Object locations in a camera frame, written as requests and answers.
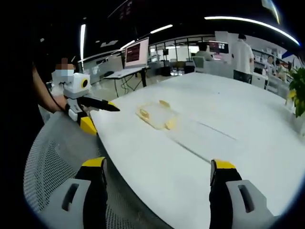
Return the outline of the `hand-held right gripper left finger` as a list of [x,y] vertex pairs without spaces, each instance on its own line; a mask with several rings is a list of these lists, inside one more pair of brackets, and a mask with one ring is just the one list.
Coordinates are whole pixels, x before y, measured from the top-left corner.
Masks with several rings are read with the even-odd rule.
[[54,190],[40,218],[49,229],[105,229],[107,181],[104,157],[84,162],[75,178]]

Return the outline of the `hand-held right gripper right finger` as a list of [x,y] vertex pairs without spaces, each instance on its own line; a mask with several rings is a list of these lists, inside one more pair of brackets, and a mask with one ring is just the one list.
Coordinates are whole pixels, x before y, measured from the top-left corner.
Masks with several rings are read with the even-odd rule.
[[209,201],[211,229],[269,229],[279,218],[260,190],[220,159],[211,161]]

